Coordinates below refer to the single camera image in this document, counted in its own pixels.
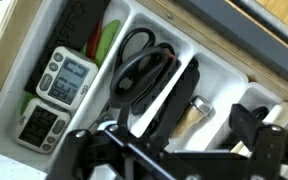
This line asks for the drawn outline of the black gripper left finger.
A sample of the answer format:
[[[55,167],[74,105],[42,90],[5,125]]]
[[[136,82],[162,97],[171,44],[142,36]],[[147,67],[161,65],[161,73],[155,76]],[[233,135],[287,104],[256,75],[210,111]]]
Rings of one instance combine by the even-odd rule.
[[[130,105],[124,104],[117,120],[117,129],[113,130],[111,125],[106,130],[108,136],[122,148],[123,176],[132,180],[137,177],[175,180],[176,157],[164,150],[176,125],[175,114],[164,105],[158,113],[159,120],[153,131],[137,138],[127,127],[129,111]]]

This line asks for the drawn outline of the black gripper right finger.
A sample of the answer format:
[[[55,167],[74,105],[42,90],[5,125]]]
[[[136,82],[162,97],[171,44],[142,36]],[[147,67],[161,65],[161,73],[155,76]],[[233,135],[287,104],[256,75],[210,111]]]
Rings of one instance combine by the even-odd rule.
[[[232,105],[229,126],[251,152],[243,178],[279,180],[286,131],[278,125],[263,124],[241,104]]]

